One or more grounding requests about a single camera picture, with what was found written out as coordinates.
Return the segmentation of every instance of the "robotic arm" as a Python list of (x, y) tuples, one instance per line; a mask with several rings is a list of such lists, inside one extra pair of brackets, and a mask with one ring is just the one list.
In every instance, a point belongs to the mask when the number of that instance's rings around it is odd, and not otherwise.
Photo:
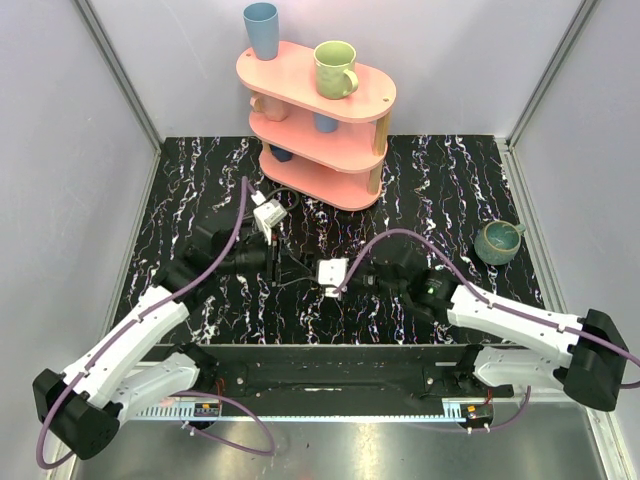
[[(286, 254), (278, 236), (271, 231), (284, 216), (277, 202), (267, 202), (255, 212), (261, 233), (245, 231), (217, 274), (266, 273), (277, 285)], [(153, 285), (138, 304), (100, 343), (58, 374), (44, 370), (33, 389), (40, 421), (71, 379), (80, 378), (73, 391), (53, 416), (53, 431), (81, 459), (103, 450), (119, 427), (137, 413), (177, 392), (195, 389), (211, 391), (215, 385), (217, 361), (196, 345), (181, 346), (165, 361), (129, 376), (144, 355), (175, 326), (189, 316), (207, 297), (211, 280), (181, 298), (166, 303), (140, 320), (140, 313), (167, 298), (197, 278), (219, 255), (228, 240), (232, 217), (218, 213), (205, 217), (176, 259), (157, 272)], [(373, 257), (358, 270), (349, 289), (369, 293), (392, 292), (418, 318), (448, 321), (459, 327), (482, 330), (513, 341), (522, 348), (467, 347), (454, 368), (457, 381), (481, 382), (488, 386), (531, 385), (564, 390), (574, 400), (599, 410), (615, 408), (626, 360), (617, 354), (564, 332), (566, 327), (586, 330), (626, 350), (620, 334), (604, 313), (590, 310), (585, 318), (547, 312), (479, 290), (489, 299), (480, 302), (446, 271), (419, 268), (411, 254), (399, 260)], [(317, 281), (325, 295), (340, 297), (336, 286), (345, 278), (348, 259), (321, 260)], [(519, 312), (547, 317), (561, 327), (557, 331), (536, 325), (510, 313), (492, 308), (500, 303)], [(128, 329), (122, 335), (122, 329)], [(113, 348), (108, 348), (117, 339)], [(87, 362), (103, 352), (91, 368)]]

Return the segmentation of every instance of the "pink shelf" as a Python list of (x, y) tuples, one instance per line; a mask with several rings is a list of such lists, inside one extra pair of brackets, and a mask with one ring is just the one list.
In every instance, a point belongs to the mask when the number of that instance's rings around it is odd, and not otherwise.
[(249, 124), (261, 140), (339, 172), (369, 172), (384, 161), (384, 154), (372, 152), (376, 127), (371, 123), (340, 122), (335, 132), (322, 133), (313, 124), (313, 113), (291, 106), (282, 122), (252, 112)]
[(372, 195), (367, 192), (368, 173), (346, 175), (297, 155), (281, 163), (265, 149), (260, 154), (260, 167), (271, 180), (341, 210), (358, 211), (373, 205), (382, 188), (380, 185)]
[(387, 114), (396, 100), (396, 86), (378, 69), (356, 64), (359, 88), (341, 100), (329, 100), (316, 92), (313, 49), (280, 42), (278, 56), (258, 60), (251, 48), (236, 63), (244, 85), (285, 102), (323, 113), (348, 123), (366, 123)]

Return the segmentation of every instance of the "pink mug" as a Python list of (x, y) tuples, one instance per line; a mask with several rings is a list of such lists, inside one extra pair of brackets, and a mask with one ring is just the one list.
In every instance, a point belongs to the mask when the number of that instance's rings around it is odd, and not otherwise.
[(289, 116), (289, 107), (282, 100), (269, 97), (261, 93), (256, 93), (249, 101), (254, 112), (264, 113), (265, 116), (274, 122), (281, 122)]

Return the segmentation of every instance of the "mug handle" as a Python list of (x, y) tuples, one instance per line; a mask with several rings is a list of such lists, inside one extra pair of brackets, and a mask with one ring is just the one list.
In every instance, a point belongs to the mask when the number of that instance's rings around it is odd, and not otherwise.
[(254, 112), (263, 113), (262, 102), (260, 101), (261, 96), (262, 95), (260, 95), (259, 93), (251, 95), (251, 100), (249, 100), (249, 105), (251, 105), (251, 108), (253, 108)]
[(351, 88), (346, 88), (342, 94), (346, 97), (358, 89), (358, 76), (352, 70), (345, 70), (344, 73), (351, 82)]

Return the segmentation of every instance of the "marble pattern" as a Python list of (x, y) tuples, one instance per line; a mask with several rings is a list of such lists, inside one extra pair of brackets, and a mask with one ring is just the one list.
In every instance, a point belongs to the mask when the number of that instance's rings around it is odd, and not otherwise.
[[(246, 175), (263, 192), (276, 185), (258, 167), (255, 138), (167, 139), (122, 291), (116, 321), (149, 285), (152, 272), (171, 260), (204, 211), (237, 208)], [(526, 240), (504, 267), (487, 267), (473, 252), (473, 238), (488, 221), (517, 223), (497, 146), (490, 136), (391, 136), (383, 191), (373, 207), (343, 212), (302, 197), (283, 223), (288, 248), (321, 258), (357, 255), (376, 234), (395, 227), (434, 242), (476, 285), (529, 305), (542, 298)], [(290, 194), (281, 197), (291, 205)], [(384, 249), (384, 242), (378, 247)], [(407, 248), (427, 255), (423, 247)], [(283, 282), (308, 276), (291, 272)], [(212, 295), (161, 343), (197, 341), (253, 344), (425, 344), (500, 341), (488, 334), (415, 321), (397, 298), (352, 295), (325, 298), (311, 281), (272, 288), (260, 274), (220, 278)]]

